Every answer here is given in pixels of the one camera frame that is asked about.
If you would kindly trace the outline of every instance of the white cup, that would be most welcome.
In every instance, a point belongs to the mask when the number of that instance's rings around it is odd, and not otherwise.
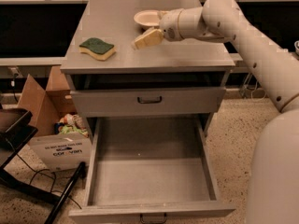
[[[295,45],[296,54],[299,56],[299,41],[296,41],[294,45]]]

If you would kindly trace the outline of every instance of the drawer handle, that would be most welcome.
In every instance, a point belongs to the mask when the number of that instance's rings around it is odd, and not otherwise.
[[[158,104],[162,101],[162,96],[155,97],[155,98],[142,98],[142,97],[137,97],[137,101],[140,104]]]
[[[164,213],[164,219],[162,221],[158,221],[158,222],[156,222],[156,221],[144,221],[143,215],[140,214],[140,222],[142,224],[164,224],[166,221],[167,221],[167,214],[166,213]]]

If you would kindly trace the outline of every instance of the open cardboard box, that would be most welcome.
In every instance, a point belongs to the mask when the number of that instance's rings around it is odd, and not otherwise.
[[[29,145],[52,171],[77,168],[81,161],[85,161],[86,164],[89,162],[92,145],[89,138],[82,134],[55,134],[54,131],[55,123],[59,122],[61,117],[76,113],[73,101],[65,98],[69,93],[69,86],[65,75],[60,71],[60,66],[53,66],[45,90],[32,76],[28,76],[18,103],[18,107],[31,111],[33,116],[29,124],[38,129]],[[74,143],[81,143],[80,151],[76,151],[78,146],[75,148]],[[72,149],[63,153],[55,147]]]

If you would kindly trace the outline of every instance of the green scouring pad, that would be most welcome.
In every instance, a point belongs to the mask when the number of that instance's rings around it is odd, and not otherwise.
[[[79,50],[81,53],[91,55],[96,60],[104,61],[115,52],[115,47],[99,38],[92,37],[81,43]]]

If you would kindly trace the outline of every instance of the gray countertop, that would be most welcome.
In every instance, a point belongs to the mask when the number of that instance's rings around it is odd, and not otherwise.
[[[199,7],[199,0],[91,0],[83,14],[73,41],[63,59],[66,74],[155,72],[162,70],[223,69],[234,66],[223,44],[186,39],[163,41],[159,46],[133,50],[132,41],[143,33],[134,22],[140,10],[170,10]],[[96,61],[78,50],[90,37],[114,44],[116,53],[106,61]]]

